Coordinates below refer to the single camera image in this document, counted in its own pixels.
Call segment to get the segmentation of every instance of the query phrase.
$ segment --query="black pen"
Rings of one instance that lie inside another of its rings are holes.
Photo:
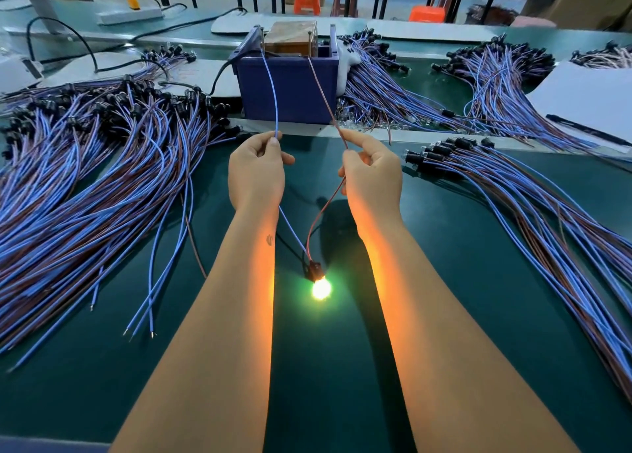
[[[560,117],[559,115],[547,114],[545,115],[545,117],[548,120],[555,122],[556,124],[572,127],[573,129],[577,129],[586,134],[594,135],[595,137],[598,137],[603,140],[607,140],[608,142],[612,142],[617,145],[625,145],[625,146],[632,147],[632,143],[629,143],[627,140],[620,139],[618,137],[615,137],[614,135],[607,134],[606,132],[602,132],[601,130],[592,129],[590,127],[583,126],[581,124],[578,124],[577,122],[564,119]]]

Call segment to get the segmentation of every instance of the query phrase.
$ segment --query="blue plastic bin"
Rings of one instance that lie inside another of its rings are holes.
[[[229,59],[248,50],[261,48],[259,26],[246,36]],[[322,100],[312,69],[305,57],[266,57],[274,81],[281,122],[328,124],[331,116]],[[331,26],[330,42],[319,46],[319,57],[312,64],[332,112],[336,112],[336,82],[338,79],[338,48],[336,26]],[[253,53],[233,64],[241,90],[243,110],[247,119],[274,120],[274,97],[268,73],[261,55]]]

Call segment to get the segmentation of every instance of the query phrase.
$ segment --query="forearm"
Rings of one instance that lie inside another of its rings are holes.
[[[112,451],[260,452],[278,213],[242,209]]]
[[[400,222],[362,236],[420,450],[576,451]]]

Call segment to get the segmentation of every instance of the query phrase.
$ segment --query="lit light bulb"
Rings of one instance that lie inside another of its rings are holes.
[[[322,277],[320,280],[316,280],[312,287],[312,296],[316,300],[324,300],[331,293],[331,284],[329,281]]]

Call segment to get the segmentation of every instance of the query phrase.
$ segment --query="person's left hand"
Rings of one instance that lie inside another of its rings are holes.
[[[250,137],[231,154],[228,162],[228,193],[235,210],[267,210],[279,207],[285,188],[283,164],[292,165],[294,156],[281,152],[274,132]]]

